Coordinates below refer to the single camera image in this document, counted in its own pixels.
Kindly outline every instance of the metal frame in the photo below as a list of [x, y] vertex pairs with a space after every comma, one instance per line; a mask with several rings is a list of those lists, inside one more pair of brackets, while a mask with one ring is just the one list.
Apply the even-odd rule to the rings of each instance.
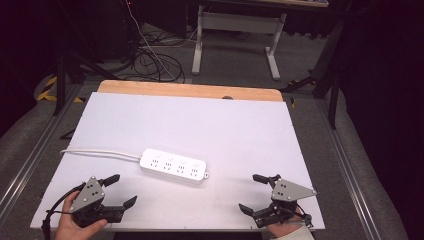
[[265, 54], [274, 80], [280, 80], [277, 63], [274, 53], [280, 40], [281, 31], [283, 30], [286, 14], [281, 14], [280, 18], [265, 18], [240, 16], [221, 13], [205, 13], [203, 6], [199, 6], [197, 16], [197, 41], [193, 59], [193, 75], [199, 75], [200, 63], [202, 60], [202, 32], [203, 29], [228, 30], [228, 31], [244, 31], [253, 33], [274, 34], [271, 47], [265, 48]]

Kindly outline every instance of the human hand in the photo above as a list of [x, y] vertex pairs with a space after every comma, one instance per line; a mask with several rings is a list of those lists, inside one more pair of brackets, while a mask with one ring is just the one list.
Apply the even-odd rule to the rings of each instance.
[[[297, 215], [294, 215], [294, 217], [289, 219], [289, 221], [301, 221], [301, 220], [302, 219]], [[270, 231], [272, 234], [274, 234], [274, 236], [276, 238], [286, 236], [286, 235], [298, 230], [301, 227], [302, 227], [302, 225], [300, 225], [300, 224], [289, 224], [289, 223], [287, 223], [287, 221], [283, 222], [283, 223], [275, 223], [275, 224], [270, 224], [270, 225], [266, 226], [268, 231]]]
[[[71, 193], [63, 202], [63, 212], [69, 212], [72, 201], [77, 198], [79, 191]], [[99, 220], [85, 228], [79, 227], [73, 220], [70, 214], [62, 214], [59, 219], [59, 226], [57, 228], [56, 240], [87, 240], [104, 226], [107, 220]]]

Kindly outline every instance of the black curtain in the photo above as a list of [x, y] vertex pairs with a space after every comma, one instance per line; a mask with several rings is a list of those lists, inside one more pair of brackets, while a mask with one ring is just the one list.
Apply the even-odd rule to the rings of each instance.
[[410, 239], [424, 213], [424, 18], [420, 1], [378, 1], [336, 51], [348, 113]]
[[0, 137], [36, 105], [34, 90], [54, 70], [51, 32], [31, 1], [0, 3]]

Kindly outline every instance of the power cord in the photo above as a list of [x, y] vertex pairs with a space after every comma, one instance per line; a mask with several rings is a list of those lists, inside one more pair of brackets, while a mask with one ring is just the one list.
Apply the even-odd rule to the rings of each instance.
[[101, 149], [65, 149], [60, 151], [61, 155], [63, 155], [64, 153], [106, 153], [106, 154], [114, 154], [114, 155], [134, 158], [134, 159], [137, 159], [138, 161], [140, 161], [141, 159], [141, 155], [137, 156], [137, 155], [127, 154], [123, 152], [101, 150]]

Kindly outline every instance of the white power strip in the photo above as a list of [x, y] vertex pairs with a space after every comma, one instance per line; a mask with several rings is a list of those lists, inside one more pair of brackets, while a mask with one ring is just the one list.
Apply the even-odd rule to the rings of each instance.
[[143, 152], [140, 167], [146, 172], [194, 184], [200, 184], [209, 177], [204, 161], [155, 149], [146, 149]]

